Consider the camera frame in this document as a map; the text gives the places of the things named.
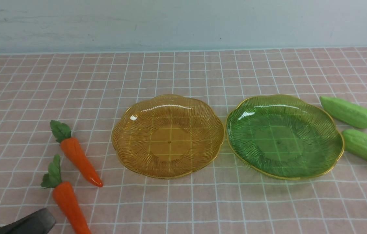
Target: plate rim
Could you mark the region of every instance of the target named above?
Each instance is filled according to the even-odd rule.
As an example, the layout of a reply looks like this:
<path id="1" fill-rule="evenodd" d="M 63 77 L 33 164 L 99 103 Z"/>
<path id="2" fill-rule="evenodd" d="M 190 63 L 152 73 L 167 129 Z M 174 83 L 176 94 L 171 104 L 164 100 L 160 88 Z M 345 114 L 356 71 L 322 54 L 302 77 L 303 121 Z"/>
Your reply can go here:
<path id="1" fill-rule="evenodd" d="M 114 141 L 114 135 L 115 135 L 115 129 L 119 126 L 119 124 L 126 118 L 126 114 L 127 112 L 132 108 L 134 107 L 135 105 L 137 104 L 141 104 L 143 102 L 148 102 L 150 100 L 153 100 L 153 99 L 157 99 L 157 98 L 160 98 L 160 97 L 165 97 L 165 96 L 171 96 L 171 97 L 177 97 L 177 98 L 185 98 L 185 99 L 192 99 L 192 100 L 195 100 L 195 101 L 198 101 L 198 102 L 201 102 L 203 104 L 205 104 L 209 109 L 210 111 L 212 112 L 212 115 L 213 117 L 215 117 L 220 123 L 221 123 L 221 127 L 222 127 L 222 132 L 223 132 L 223 136 L 222 136 L 222 139 L 221 139 L 221 143 L 218 147 L 218 150 L 217 150 L 217 153 L 214 157 L 212 157 L 211 160 L 208 161 L 208 163 L 205 164 L 205 166 L 202 166 L 200 167 L 199 169 L 197 170 L 194 170 L 194 171 L 190 171 L 190 172 L 187 172 L 187 173 L 184 173 L 182 175 L 178 175 L 178 176 L 169 176 L 169 177 L 162 177 L 162 176 L 152 176 L 152 175 L 148 175 L 148 174 L 145 174 L 143 172 L 137 172 L 136 170 L 134 169 L 131 169 L 130 167 L 124 165 L 123 161 L 120 159 L 120 156 L 118 155 L 117 153 L 117 149 L 115 147 L 115 141 Z M 114 150 L 116 151 L 116 154 L 117 154 L 117 158 L 118 160 L 120 161 L 120 163 L 127 169 L 129 169 L 130 171 L 132 172 L 135 172 L 135 173 L 138 173 L 140 175 L 144 175 L 144 176 L 147 176 L 147 177 L 151 177 L 151 178 L 155 178 L 155 179 L 176 179 L 176 178 L 180 178 L 180 177 L 184 177 L 186 175 L 190 175 L 194 172 L 197 172 L 203 168 L 205 168 L 206 166 L 208 166 L 209 164 L 211 164 L 217 157 L 218 155 L 220 154 L 221 152 L 221 148 L 222 148 L 222 145 L 224 144 L 224 140 L 225 140 L 225 137 L 226 137 L 226 130 L 225 130 L 225 125 L 223 123 L 223 121 L 221 121 L 221 119 L 218 117 L 218 115 L 215 113 L 215 111 L 212 109 L 212 107 L 210 105 L 208 105 L 206 102 L 202 101 L 202 100 L 199 100 L 199 99 L 196 99 L 196 98 L 189 98 L 189 97 L 185 97 L 185 96 L 182 96 L 182 95 L 177 95 L 177 94 L 163 94 L 163 95 L 159 95 L 159 96 L 155 96 L 153 98 L 150 98 L 150 99 L 147 99 L 147 100 L 143 100 L 143 101 L 140 101 L 140 102 L 136 102 L 134 103 L 133 105 L 131 105 L 129 108 L 127 108 L 127 110 L 124 112 L 124 114 L 121 116 L 120 120 L 118 121 L 118 123 L 115 124 L 115 126 L 113 127 L 112 129 L 112 133 L 111 133 L 111 142 L 112 142 L 112 146 L 114 148 Z"/>
<path id="2" fill-rule="evenodd" d="M 238 108 L 240 108 L 240 106 L 241 106 L 244 102 L 246 102 L 247 100 L 249 100 L 249 99 L 252 99 L 252 98 L 258 98 L 258 97 L 270 98 L 270 97 L 275 97 L 275 96 L 288 96 L 288 97 L 291 97 L 291 98 L 297 99 L 298 101 L 303 102 L 303 103 L 304 103 L 304 104 L 306 104 L 306 105 L 309 105 L 309 106 L 313 106 L 313 107 L 315 107 L 315 108 L 318 108 L 320 111 L 322 111 L 325 115 L 327 115 L 327 116 L 330 118 L 330 120 L 331 120 L 332 124 L 333 124 L 333 125 L 334 125 L 334 127 L 335 127 L 335 130 L 337 131 L 338 135 L 340 135 L 340 137 L 341 137 L 341 142 L 342 142 L 341 151 L 340 151 L 340 153 L 338 154 L 337 158 L 335 159 L 334 163 L 332 164 L 332 166 L 331 166 L 330 168 L 328 168 L 327 170 L 325 170 L 324 172 L 322 172 L 322 173 L 320 173 L 320 174 L 318 174 L 318 175 L 313 175 L 313 176 L 303 176 L 303 177 L 283 177 L 283 176 L 277 176 L 277 175 L 273 175 L 273 174 L 271 174 L 271 173 L 265 172 L 265 171 L 263 171 L 263 170 L 261 170 L 261 169 L 258 169 L 258 168 L 257 168 L 257 167 L 255 167 L 255 166 L 251 165 L 251 164 L 250 164 L 250 163 L 248 163 L 246 160 L 244 160 L 244 159 L 243 159 L 243 158 L 242 158 L 242 157 L 241 157 L 241 156 L 240 156 L 240 155 L 239 155 L 239 154 L 234 150 L 233 146 L 232 146 L 232 145 L 231 145 L 231 143 L 230 143 L 230 137 L 229 137 L 229 133 L 228 133 L 228 131 L 227 131 L 228 118 L 230 117 L 230 115 L 231 115 L 234 111 L 236 111 Z M 292 96 L 292 95 L 288 95 L 288 94 L 255 95 L 255 96 L 251 96 L 251 97 L 248 97 L 248 98 L 244 99 L 243 101 L 241 101 L 241 102 L 237 105 L 237 107 L 236 107 L 234 110 L 232 110 L 230 113 L 228 113 L 227 117 L 225 118 L 225 133 L 226 133 L 226 136 L 227 136 L 227 143 L 228 143 L 228 145 L 230 146 L 231 151 L 233 151 L 234 155 L 236 155 L 236 156 L 237 156 L 237 157 L 238 157 L 238 158 L 239 158 L 239 159 L 240 159 L 244 164 L 246 164 L 247 166 L 250 166 L 251 168 L 253 168 L 253 169 L 257 170 L 258 172 L 260 172 L 260 173 L 262 173 L 262 174 L 264 174 L 264 175 L 267 175 L 267 176 L 269 176 L 269 177 L 271 177 L 271 178 L 275 178 L 275 179 L 283 179 L 283 180 L 300 180 L 300 179 L 313 179 L 313 178 L 317 178 L 317 177 L 323 176 L 323 175 L 327 174 L 328 172 L 330 172 L 330 171 L 334 168 L 334 166 L 337 164 L 338 160 L 343 156 L 343 154 L 344 154 L 344 149 L 345 149 L 344 137 L 343 137 L 343 135 L 341 134 L 340 130 L 338 130 L 337 124 L 335 124 L 334 119 L 333 119 L 333 118 L 328 114 L 328 112 L 326 112 L 324 109 L 322 109 L 322 108 L 320 108 L 320 107 L 318 107 L 318 106 L 316 106 L 316 105 L 309 104 L 309 103 L 307 103 L 307 102 L 303 101 L 302 99 L 300 99 L 300 98 L 298 98 L 298 97 L 295 97 L 295 96 Z"/>

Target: ribbed texture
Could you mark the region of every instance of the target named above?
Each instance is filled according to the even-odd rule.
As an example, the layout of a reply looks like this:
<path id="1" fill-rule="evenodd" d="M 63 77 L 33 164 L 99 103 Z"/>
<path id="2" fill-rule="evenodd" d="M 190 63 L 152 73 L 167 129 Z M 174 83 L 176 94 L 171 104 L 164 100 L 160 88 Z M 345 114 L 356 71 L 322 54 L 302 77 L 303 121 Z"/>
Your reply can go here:
<path id="1" fill-rule="evenodd" d="M 343 152 L 343 140 L 320 108 L 289 95 L 247 99 L 227 119 L 229 142 L 252 167 L 286 179 L 322 175 Z"/>
<path id="2" fill-rule="evenodd" d="M 128 109 L 114 128 L 112 141 L 128 169 L 155 178 L 175 178 L 216 158 L 224 126 L 202 101 L 161 95 Z"/>

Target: plate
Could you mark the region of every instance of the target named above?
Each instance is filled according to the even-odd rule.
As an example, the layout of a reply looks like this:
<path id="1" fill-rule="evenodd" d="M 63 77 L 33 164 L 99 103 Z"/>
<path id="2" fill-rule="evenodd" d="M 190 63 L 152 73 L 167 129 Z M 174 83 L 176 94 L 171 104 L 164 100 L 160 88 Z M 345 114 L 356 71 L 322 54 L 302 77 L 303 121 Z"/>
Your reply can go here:
<path id="1" fill-rule="evenodd" d="M 344 139 L 331 116 L 290 95 L 245 99 L 225 124 L 233 152 L 278 179 L 321 176 L 344 152 Z"/>
<path id="2" fill-rule="evenodd" d="M 172 179 L 210 164 L 224 142 L 224 124 L 205 102 L 161 95 L 131 106 L 112 131 L 120 162 L 149 177 Z"/>

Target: carrot leaves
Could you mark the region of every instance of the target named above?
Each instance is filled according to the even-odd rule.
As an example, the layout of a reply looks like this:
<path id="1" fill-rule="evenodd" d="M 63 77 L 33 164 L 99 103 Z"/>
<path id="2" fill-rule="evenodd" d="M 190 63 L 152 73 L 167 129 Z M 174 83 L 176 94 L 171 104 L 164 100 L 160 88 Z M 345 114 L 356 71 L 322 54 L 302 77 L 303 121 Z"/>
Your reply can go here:
<path id="1" fill-rule="evenodd" d="M 64 139 L 71 138 L 71 129 L 67 124 L 56 120 L 51 120 L 50 126 L 52 129 L 52 134 L 56 138 L 57 142 L 61 143 Z"/>
<path id="2" fill-rule="evenodd" d="M 60 161 L 59 154 L 56 154 L 53 162 L 49 163 L 48 173 L 43 175 L 42 183 L 40 184 L 42 188 L 56 188 L 56 186 L 62 183 Z"/>

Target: orange carrot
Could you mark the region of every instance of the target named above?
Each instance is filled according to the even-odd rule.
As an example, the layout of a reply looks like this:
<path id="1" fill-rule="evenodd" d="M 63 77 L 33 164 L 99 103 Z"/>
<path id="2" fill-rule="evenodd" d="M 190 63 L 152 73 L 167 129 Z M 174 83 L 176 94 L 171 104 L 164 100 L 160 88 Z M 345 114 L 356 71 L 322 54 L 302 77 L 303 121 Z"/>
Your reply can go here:
<path id="1" fill-rule="evenodd" d="M 91 234 L 84 214 L 78 205 L 72 185 L 61 179 L 60 156 L 55 155 L 49 163 L 48 173 L 43 176 L 42 188 L 53 188 L 52 197 L 68 219 L 76 234 Z"/>
<path id="2" fill-rule="evenodd" d="M 103 182 L 92 164 L 88 161 L 78 139 L 72 137 L 69 126 L 55 120 L 51 120 L 50 126 L 52 134 L 56 137 L 56 141 L 60 143 L 61 149 L 69 161 L 77 167 L 88 182 L 97 187 L 102 187 Z"/>

